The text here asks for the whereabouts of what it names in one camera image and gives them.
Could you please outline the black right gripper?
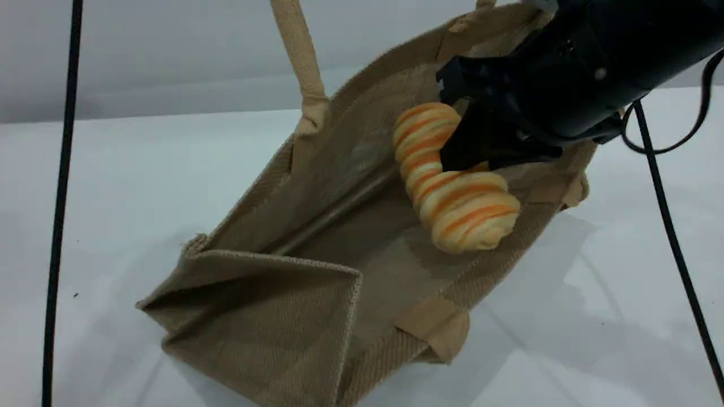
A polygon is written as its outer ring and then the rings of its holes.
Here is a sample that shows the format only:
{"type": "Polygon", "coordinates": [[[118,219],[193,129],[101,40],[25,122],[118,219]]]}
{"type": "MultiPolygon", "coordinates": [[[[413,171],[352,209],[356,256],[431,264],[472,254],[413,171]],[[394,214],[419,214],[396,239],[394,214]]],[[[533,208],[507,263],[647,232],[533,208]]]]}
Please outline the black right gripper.
{"type": "Polygon", "coordinates": [[[436,79],[444,104],[469,102],[440,150],[444,172],[553,162],[565,146],[621,132],[572,34],[531,34],[504,57],[454,56],[436,79]]]}

